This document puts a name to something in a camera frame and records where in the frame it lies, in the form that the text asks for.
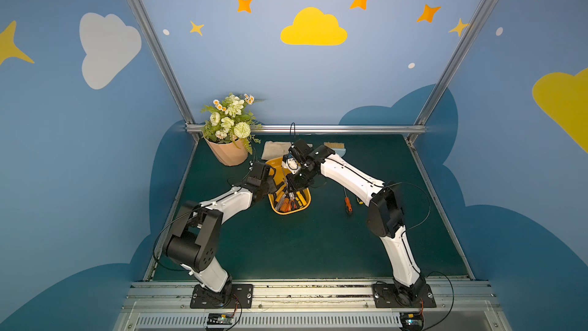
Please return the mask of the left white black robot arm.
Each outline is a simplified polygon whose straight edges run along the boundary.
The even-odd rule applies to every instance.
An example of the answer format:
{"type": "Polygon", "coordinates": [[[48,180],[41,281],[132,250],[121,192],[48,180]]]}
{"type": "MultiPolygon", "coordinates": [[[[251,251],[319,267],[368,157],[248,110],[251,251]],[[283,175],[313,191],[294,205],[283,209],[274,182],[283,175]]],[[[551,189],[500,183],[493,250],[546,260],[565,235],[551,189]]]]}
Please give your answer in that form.
{"type": "Polygon", "coordinates": [[[187,201],[171,224],[162,254],[198,280],[215,296],[226,294],[230,275],[216,255],[222,225],[277,191],[272,176],[246,177],[226,193],[203,202],[187,201]]]}

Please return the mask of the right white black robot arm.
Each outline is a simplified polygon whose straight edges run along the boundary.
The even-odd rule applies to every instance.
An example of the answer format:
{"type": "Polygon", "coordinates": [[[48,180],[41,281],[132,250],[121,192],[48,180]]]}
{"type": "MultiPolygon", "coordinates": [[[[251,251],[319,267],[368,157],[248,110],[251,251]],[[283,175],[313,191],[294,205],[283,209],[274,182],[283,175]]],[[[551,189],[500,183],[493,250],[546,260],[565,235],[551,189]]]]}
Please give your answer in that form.
{"type": "Polygon", "coordinates": [[[328,146],[312,150],[303,140],[289,147],[296,169],[286,175],[286,191],[294,193],[308,188],[315,176],[337,182],[367,205],[367,226],[378,236],[393,269],[394,286],[405,302],[415,301],[426,281],[410,248],[401,193],[395,183],[385,183],[369,176],[328,146]]]}

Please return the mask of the yellow plastic storage box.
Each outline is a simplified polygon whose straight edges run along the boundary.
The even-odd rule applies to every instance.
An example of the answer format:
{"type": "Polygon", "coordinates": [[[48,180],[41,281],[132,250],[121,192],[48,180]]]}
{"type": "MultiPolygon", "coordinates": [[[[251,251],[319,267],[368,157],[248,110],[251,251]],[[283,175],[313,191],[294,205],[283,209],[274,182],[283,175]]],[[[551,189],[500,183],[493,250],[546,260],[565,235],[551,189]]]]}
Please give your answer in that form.
{"type": "Polygon", "coordinates": [[[291,173],[291,171],[282,167],[282,159],[283,157],[266,161],[268,165],[271,165],[276,170],[274,181],[278,188],[275,194],[268,195],[268,199],[275,213],[291,215],[307,209],[312,199],[308,188],[296,192],[287,190],[285,175],[291,173]]]}

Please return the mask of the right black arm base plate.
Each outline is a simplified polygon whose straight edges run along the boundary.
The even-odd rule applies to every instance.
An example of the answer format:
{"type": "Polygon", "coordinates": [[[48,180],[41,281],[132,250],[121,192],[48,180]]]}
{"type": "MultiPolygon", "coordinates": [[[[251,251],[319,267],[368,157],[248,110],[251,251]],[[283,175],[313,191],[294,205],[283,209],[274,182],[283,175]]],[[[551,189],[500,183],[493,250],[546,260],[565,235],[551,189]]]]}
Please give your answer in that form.
{"type": "Polygon", "coordinates": [[[433,291],[426,283],[410,288],[377,281],[371,289],[376,308],[436,308],[433,291]]]}

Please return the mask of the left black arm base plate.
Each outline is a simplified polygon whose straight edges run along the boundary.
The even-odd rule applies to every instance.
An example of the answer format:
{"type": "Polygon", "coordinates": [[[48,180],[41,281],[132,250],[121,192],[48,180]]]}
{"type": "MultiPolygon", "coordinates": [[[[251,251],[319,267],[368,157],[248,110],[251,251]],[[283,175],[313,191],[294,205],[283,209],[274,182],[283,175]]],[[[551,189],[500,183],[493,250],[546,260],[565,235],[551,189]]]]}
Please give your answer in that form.
{"type": "Polygon", "coordinates": [[[216,293],[212,290],[197,285],[194,287],[190,308],[191,309],[220,309],[235,307],[250,309],[252,307],[254,285],[252,283],[229,283],[216,293]]]}

